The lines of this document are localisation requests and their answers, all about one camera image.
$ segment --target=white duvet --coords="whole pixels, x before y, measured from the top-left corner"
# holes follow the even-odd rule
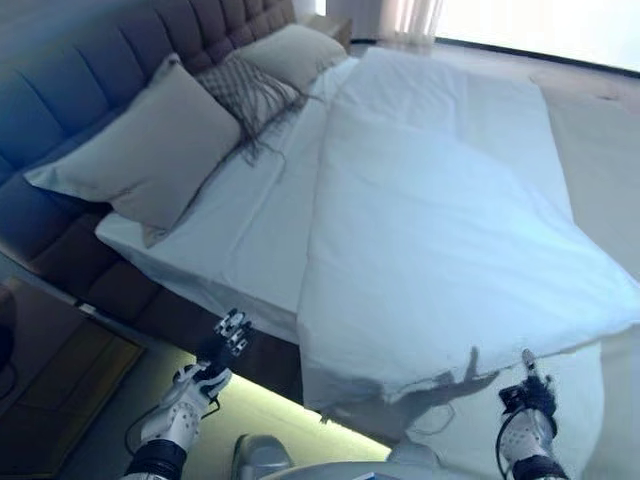
[[[461,379],[474,350],[482,374],[640,318],[635,281],[570,220],[539,90],[520,110],[490,84],[375,49],[334,100],[298,309],[309,406],[397,398]],[[344,385],[316,390],[318,372]]]

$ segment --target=window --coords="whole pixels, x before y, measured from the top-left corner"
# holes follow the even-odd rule
[[[640,71],[638,0],[444,0],[439,37]]]

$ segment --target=upholstered headboard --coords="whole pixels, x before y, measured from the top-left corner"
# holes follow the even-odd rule
[[[0,251],[124,321],[160,288],[93,231],[109,211],[31,187],[22,173],[77,148],[116,118],[161,60],[198,72],[294,21],[291,0],[162,0],[0,72]]]

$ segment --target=nightstand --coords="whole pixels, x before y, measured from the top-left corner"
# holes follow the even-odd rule
[[[330,36],[340,43],[347,53],[351,50],[351,26],[353,22],[350,18],[309,15],[301,18],[299,23]]]

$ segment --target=white bedsheet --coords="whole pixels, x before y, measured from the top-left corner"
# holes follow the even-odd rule
[[[380,80],[401,69],[413,75]],[[372,78],[379,83],[367,88]],[[416,78],[422,91],[412,89]],[[497,110],[517,108],[522,98],[537,103],[546,121],[512,115],[488,151],[518,158],[524,146],[553,146],[535,87],[512,102],[486,94],[483,108],[470,106],[471,86],[490,81],[369,50],[335,99],[298,309],[310,406],[376,387],[398,398],[432,388],[447,372],[459,381],[474,346],[478,372],[486,374],[516,363],[525,347],[554,354],[640,319],[636,282],[518,168],[470,148],[452,127],[491,128]],[[385,100],[389,85],[400,93]],[[454,99],[444,126],[429,101],[434,91]],[[539,141],[512,142],[523,135]],[[531,160],[541,169],[555,161],[557,171],[551,153],[549,160],[543,148]],[[318,371],[346,388],[316,390]],[[358,392],[356,382],[369,385]]]
[[[241,154],[230,158],[162,242],[146,248],[140,226],[116,213],[98,225],[98,238],[169,290],[218,315],[240,308],[258,329],[297,343],[321,133],[330,99],[356,64],[325,72],[311,89],[322,101],[310,99],[262,134],[273,151],[263,149],[256,167]]]
[[[376,74],[355,69],[341,92],[342,101],[391,122],[452,135],[508,165],[572,218],[546,104],[537,86],[466,74],[425,57],[398,61],[416,57],[391,50],[370,48],[367,57],[372,55]]]

